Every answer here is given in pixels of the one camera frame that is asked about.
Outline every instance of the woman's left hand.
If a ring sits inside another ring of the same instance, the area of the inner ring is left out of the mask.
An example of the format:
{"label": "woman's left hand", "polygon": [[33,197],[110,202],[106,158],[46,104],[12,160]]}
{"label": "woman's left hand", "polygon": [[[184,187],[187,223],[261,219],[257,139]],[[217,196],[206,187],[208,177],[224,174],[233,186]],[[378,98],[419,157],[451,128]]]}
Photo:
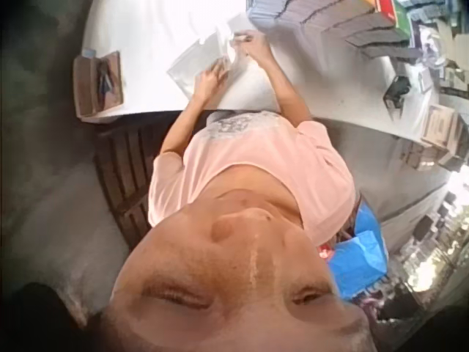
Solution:
{"label": "woman's left hand", "polygon": [[218,93],[227,77],[224,59],[217,59],[208,70],[202,71],[197,77],[193,97],[208,103],[210,98]]}

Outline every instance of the pink t-shirt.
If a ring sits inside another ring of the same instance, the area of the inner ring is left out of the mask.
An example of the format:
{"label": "pink t-shirt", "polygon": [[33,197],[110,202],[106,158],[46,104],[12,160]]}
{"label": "pink t-shirt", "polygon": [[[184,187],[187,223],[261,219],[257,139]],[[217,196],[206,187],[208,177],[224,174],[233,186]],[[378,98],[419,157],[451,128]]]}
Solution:
{"label": "pink t-shirt", "polygon": [[155,159],[150,224],[193,202],[216,175],[240,164],[265,170],[289,189],[316,246],[335,235],[352,212],[353,178],[325,126],[307,121],[294,128],[285,118],[262,111],[209,124],[193,137],[183,159],[172,152]]}

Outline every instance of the gray floor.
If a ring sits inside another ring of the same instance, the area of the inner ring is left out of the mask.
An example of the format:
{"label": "gray floor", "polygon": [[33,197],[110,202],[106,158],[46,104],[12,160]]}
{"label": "gray floor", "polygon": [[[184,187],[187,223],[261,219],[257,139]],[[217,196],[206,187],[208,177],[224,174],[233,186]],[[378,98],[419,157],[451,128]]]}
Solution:
{"label": "gray floor", "polygon": [[[92,128],[73,107],[90,3],[25,2],[4,25],[1,72],[3,294],[43,282],[85,314],[106,304],[128,255],[92,165]],[[403,165],[400,141],[384,133],[330,124],[330,134],[381,219],[448,177]]]}

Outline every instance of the hand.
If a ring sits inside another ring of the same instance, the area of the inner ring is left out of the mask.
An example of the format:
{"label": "hand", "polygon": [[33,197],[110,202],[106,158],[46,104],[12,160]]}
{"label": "hand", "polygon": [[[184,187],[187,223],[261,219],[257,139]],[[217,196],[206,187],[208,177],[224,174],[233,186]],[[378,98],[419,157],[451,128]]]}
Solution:
{"label": "hand", "polygon": [[270,44],[265,34],[261,32],[237,32],[234,34],[232,46],[243,50],[262,68],[265,68],[271,62],[275,62],[272,50],[270,49]]}
{"label": "hand", "polygon": [[196,88],[193,93],[195,99],[208,103],[210,98],[218,93],[228,77],[224,59],[217,59],[213,65],[202,71],[196,79]]}

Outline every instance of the white table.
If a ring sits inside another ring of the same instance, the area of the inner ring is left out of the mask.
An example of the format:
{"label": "white table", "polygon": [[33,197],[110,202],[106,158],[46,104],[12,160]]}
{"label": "white table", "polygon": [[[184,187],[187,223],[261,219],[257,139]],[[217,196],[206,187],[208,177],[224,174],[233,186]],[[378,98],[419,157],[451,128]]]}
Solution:
{"label": "white table", "polygon": [[[86,121],[184,109],[188,99],[166,71],[187,47],[211,34],[217,23],[226,23],[244,10],[245,0],[95,0],[83,47],[95,49],[98,57],[120,51],[124,104]],[[401,118],[393,120],[383,102],[387,58],[366,59],[315,29],[272,21],[255,24],[267,32],[274,55],[313,115],[420,139],[427,106],[437,103],[432,89],[421,94],[413,88]],[[251,26],[246,18],[239,22],[239,29]],[[251,62],[218,109],[277,109],[265,73]]]}

